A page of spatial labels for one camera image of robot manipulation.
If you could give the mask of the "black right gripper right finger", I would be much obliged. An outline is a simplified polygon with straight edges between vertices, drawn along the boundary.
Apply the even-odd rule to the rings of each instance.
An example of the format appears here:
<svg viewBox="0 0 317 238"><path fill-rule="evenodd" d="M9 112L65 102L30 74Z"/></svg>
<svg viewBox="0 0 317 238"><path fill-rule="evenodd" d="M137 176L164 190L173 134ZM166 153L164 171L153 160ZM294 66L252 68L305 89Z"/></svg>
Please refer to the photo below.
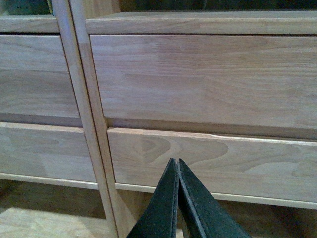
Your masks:
<svg viewBox="0 0 317 238"><path fill-rule="evenodd" d="M188 165L179 159L178 206L186 238L250 238L210 194Z"/></svg>

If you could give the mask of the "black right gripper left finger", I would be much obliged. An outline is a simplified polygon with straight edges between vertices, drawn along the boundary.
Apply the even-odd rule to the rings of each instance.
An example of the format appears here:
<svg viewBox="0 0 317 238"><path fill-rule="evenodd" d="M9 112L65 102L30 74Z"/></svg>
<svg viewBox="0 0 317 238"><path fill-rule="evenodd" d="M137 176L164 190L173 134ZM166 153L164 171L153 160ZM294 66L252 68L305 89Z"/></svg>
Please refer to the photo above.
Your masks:
<svg viewBox="0 0 317 238"><path fill-rule="evenodd" d="M177 229L178 171L171 158L147 208L127 235L129 238L174 238Z"/></svg>

